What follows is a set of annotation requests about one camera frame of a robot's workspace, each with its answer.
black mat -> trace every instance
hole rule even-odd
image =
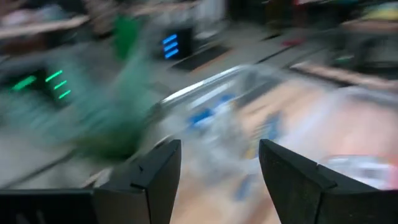
[[[206,63],[218,58],[219,56],[228,52],[230,48],[221,45],[212,46],[198,54],[192,55],[189,58],[176,63],[172,68],[181,69],[184,71],[192,72],[193,70],[204,66]]]
[[[266,41],[266,40],[271,40],[271,39],[275,39],[276,37],[280,37],[282,34],[271,34],[265,38],[263,38],[261,41]]]

blue led light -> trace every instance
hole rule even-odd
[[[169,43],[170,41],[172,41],[172,40],[174,40],[174,39],[176,39],[176,38],[177,38],[177,35],[176,35],[176,34],[173,34],[173,35],[171,35],[170,37],[164,39],[164,40],[163,40],[163,44],[167,44],[167,43]]]
[[[173,47],[176,47],[178,45],[177,42],[172,42],[170,45],[167,45],[164,47],[164,51],[169,51],[170,49],[172,49]]]
[[[177,53],[178,53],[178,49],[175,49],[175,50],[171,51],[170,53],[167,53],[164,57],[166,59],[168,59],[169,57],[171,57],[171,56],[173,56],[173,55],[175,55]]]

clear plastic bin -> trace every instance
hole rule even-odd
[[[378,189],[398,188],[398,96],[348,87],[322,101],[279,143]]]
[[[242,155],[241,160],[234,161],[235,166],[228,162],[212,164],[232,174],[213,185],[203,181],[208,175],[214,175],[209,172],[214,169],[209,168],[210,160],[200,158],[202,155],[196,153],[198,148],[194,146],[202,146],[203,138],[193,138],[190,128],[193,116],[214,107],[225,95],[234,96],[234,111],[228,116],[236,118],[234,125],[240,127],[248,140],[246,149],[257,149],[258,140],[263,136],[253,136],[253,133],[257,127],[263,127],[270,114],[281,111],[286,117],[284,126],[293,128],[293,121],[300,120],[301,114],[305,114],[302,110],[310,110],[312,103],[309,102],[317,101],[318,95],[334,88],[327,83],[287,73],[265,65],[234,67],[174,93],[155,107],[156,113],[149,118],[152,126],[140,152],[144,154],[151,150],[166,136],[181,139],[183,144],[182,173],[171,223],[246,223],[250,217],[259,216],[256,213],[260,210],[258,206],[272,205],[255,152],[252,157]],[[194,164],[205,168],[203,175],[193,175],[197,172],[192,168]],[[247,196],[240,199],[237,195],[244,189]],[[272,208],[267,214],[276,215]]]

blurry background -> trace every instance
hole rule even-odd
[[[260,139],[395,189],[397,7],[0,0],[0,188],[97,187],[175,138],[171,223],[279,223]]]

